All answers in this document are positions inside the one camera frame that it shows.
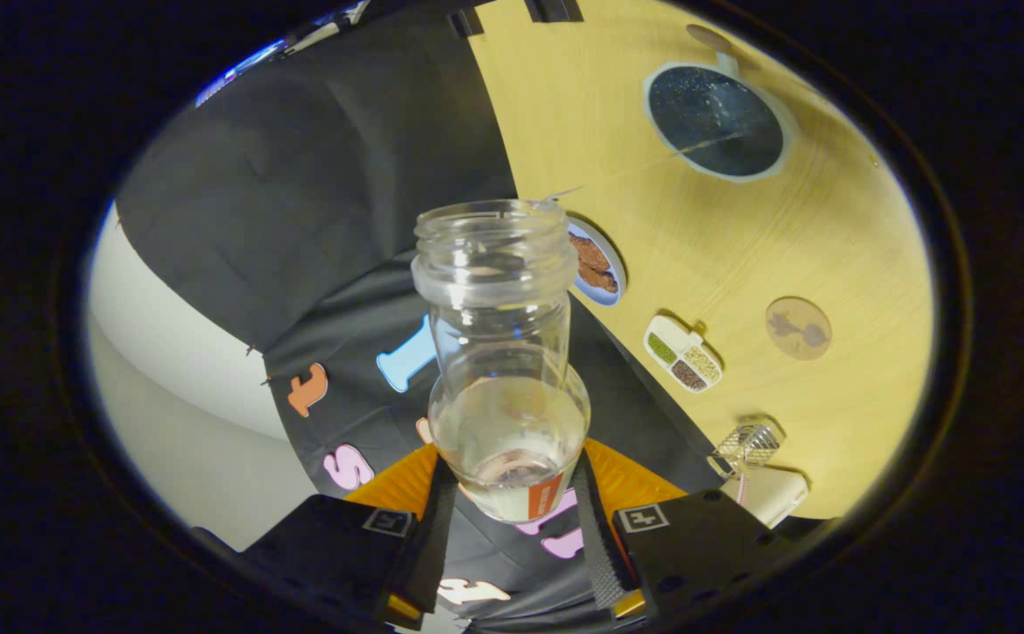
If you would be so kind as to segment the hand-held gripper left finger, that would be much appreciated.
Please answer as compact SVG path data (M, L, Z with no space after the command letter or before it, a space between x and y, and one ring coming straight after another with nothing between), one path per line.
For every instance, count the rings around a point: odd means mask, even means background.
M438 605L456 494L427 443L346 498L311 495L247 549L193 533L226 570L338 630L419 629Z

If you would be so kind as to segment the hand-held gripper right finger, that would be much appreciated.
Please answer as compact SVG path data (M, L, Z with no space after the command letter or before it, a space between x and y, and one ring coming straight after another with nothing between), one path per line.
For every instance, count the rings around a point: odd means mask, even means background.
M765 601L808 554L723 490L686 493L588 439L572 485L593 597L617 629L717 623Z

